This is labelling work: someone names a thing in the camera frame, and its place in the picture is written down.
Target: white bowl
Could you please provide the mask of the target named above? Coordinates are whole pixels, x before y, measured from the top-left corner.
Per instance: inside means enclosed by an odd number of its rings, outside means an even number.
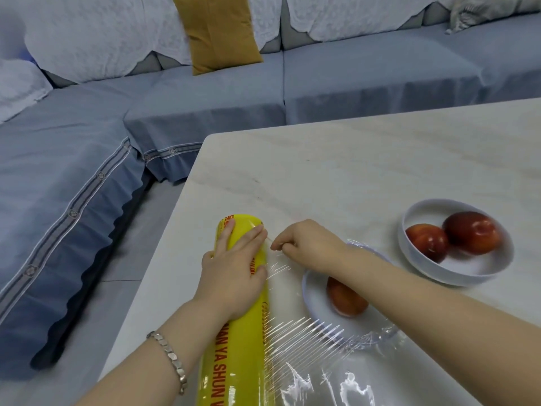
[[[447,217],[456,212],[475,211],[490,217],[502,236],[502,244],[494,251],[478,256],[450,249],[439,264],[424,256],[411,243],[406,229],[415,224],[441,227]],[[451,199],[427,199],[412,205],[402,216],[398,228],[398,244],[409,263],[424,275],[438,282],[455,286],[478,285],[506,269],[513,260],[515,248],[511,236],[493,217],[479,208]]]
[[[348,241],[348,244],[367,249],[389,261],[367,245],[355,241]],[[327,275],[311,270],[306,270],[302,278],[302,298],[310,317],[314,320],[314,329],[337,343],[339,347],[348,350],[373,347],[387,341],[398,332],[398,328],[371,305],[355,317],[337,314],[327,296],[328,278]]]

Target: red fruit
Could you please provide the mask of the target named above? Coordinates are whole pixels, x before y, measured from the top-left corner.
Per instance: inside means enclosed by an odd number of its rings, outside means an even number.
[[[327,296],[333,309],[342,316],[352,317],[363,313],[369,306],[367,300],[342,282],[329,277],[327,280]]]
[[[419,252],[437,264],[447,256],[449,240],[443,229],[436,225],[412,225],[406,229],[406,236]]]
[[[451,245],[472,255],[483,255],[502,243],[494,222],[479,212],[457,212],[443,223]]]

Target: person's left hand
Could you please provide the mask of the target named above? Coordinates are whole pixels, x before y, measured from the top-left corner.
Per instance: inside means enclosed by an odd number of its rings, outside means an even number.
[[[244,315],[267,280],[267,269],[263,265],[254,275],[250,274],[250,262],[267,239],[267,230],[263,225],[252,228],[228,251],[227,243],[234,227],[235,221],[231,219],[220,234],[216,249],[203,255],[203,271],[194,296],[196,301],[225,311],[227,320]]]

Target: marble tabletop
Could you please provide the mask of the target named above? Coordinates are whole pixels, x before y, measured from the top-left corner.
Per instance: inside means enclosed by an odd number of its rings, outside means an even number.
[[[423,198],[467,202],[507,228],[512,266],[462,291],[541,325],[541,100],[240,131],[204,142],[102,375],[191,299],[221,218],[255,215],[271,238],[312,218],[413,271],[396,228]],[[306,316],[301,278],[292,267],[269,280],[276,321]],[[390,348],[338,362],[332,379],[321,372],[311,371],[307,404],[478,404],[401,334]],[[194,386],[179,404],[193,404]],[[300,405],[287,390],[284,405]]]

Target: yellow roll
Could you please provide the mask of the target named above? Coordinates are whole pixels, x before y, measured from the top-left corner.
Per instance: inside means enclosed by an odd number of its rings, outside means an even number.
[[[235,228],[229,238],[230,249],[247,231],[262,224],[250,215],[235,214],[218,224],[216,239],[232,218]],[[250,264],[251,273],[267,263],[261,248]],[[268,290],[240,319],[224,325],[216,340],[201,359],[198,406],[274,406],[270,382],[267,382],[265,348],[267,346]]]

